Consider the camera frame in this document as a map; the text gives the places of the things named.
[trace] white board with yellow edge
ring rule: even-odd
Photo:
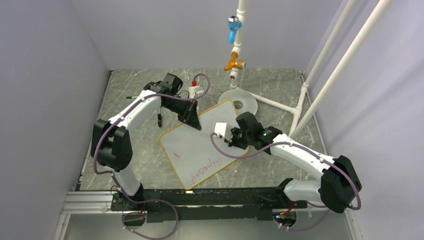
[[[199,114],[201,131],[180,124],[160,135],[159,142],[184,189],[194,188],[237,160],[219,153],[210,138],[216,123],[239,127],[236,117],[233,102],[225,100]],[[248,152],[248,149],[228,147],[223,139],[216,139],[215,142],[225,153],[233,156]]]

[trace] red mark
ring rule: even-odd
[[[208,159],[209,160],[209,164],[207,164],[207,165],[205,165],[204,167],[202,167],[202,168],[199,168],[199,170],[193,175],[193,174],[191,174],[190,173],[190,176],[191,176],[191,182],[193,183],[193,184],[195,184],[196,183],[196,180],[197,180],[197,178],[196,177],[200,177],[200,176],[202,176],[203,174],[205,174],[207,171],[208,171],[208,169],[210,168],[210,167],[212,167],[212,166],[214,166],[214,165],[218,165],[218,166],[221,166],[222,164],[223,164],[223,160],[221,159],[221,157],[218,157],[218,160],[215,160],[215,161],[211,161],[210,159]]]

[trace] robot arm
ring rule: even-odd
[[[275,127],[263,128],[250,112],[239,115],[236,121],[240,128],[229,126],[226,123],[215,125],[215,134],[220,138],[223,137],[229,147],[246,149],[248,146],[253,146],[269,155],[292,162],[317,179],[309,181],[285,179],[276,188],[276,194],[280,201],[286,203],[300,200],[322,202],[334,212],[343,213],[355,198],[355,193],[347,179],[325,162],[341,169],[353,181],[357,191],[361,190],[362,185],[347,157],[341,155],[334,158],[321,154],[293,141]]]
[[[112,123],[118,123],[101,142],[96,161],[112,174],[121,188],[134,201],[143,201],[143,185],[137,180],[130,161],[133,157],[130,136],[160,107],[177,113],[178,120],[190,127],[201,130],[196,100],[181,101],[163,95],[175,96],[183,86],[177,76],[168,73],[163,81],[150,82],[140,95],[123,111],[109,120],[95,122],[90,154],[94,158],[96,147]]]

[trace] blue faucet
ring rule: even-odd
[[[231,16],[228,18],[228,27],[229,27],[228,42],[230,44],[233,44],[234,39],[236,38],[237,30],[242,27],[242,23],[239,21],[238,17]]]

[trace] marble table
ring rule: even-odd
[[[163,80],[166,73],[179,76],[184,81],[182,89],[187,89],[190,86],[192,78],[197,73],[205,73],[209,76],[211,87],[207,95],[199,100],[200,112],[217,104],[220,95],[230,89],[229,72],[222,69],[115,70],[110,76],[109,87],[106,90],[106,97],[100,114],[101,118],[108,120],[118,114],[133,101],[126,99],[126,96],[138,96],[147,83]],[[206,86],[206,81],[200,79],[200,83]],[[302,82],[296,69],[245,69],[238,74],[238,86],[241,89],[291,107],[295,107],[298,102],[301,85]],[[308,101],[305,100],[303,113],[308,107]],[[131,165],[145,189],[180,189],[182,184],[158,140],[161,133],[180,122],[175,113],[162,108],[163,126],[159,128],[156,114],[156,112],[152,114],[137,129],[135,134],[130,136],[133,149]],[[264,127],[273,126],[281,129],[284,133],[288,133],[293,115],[258,102],[256,118]],[[309,121],[295,140],[315,151],[323,152],[317,126],[313,120]],[[196,188],[276,187],[285,178],[313,179],[291,162],[261,153],[248,159],[235,161]],[[108,174],[95,175],[93,159],[90,157],[85,169],[83,169],[80,190],[108,190],[112,185],[114,183]]]

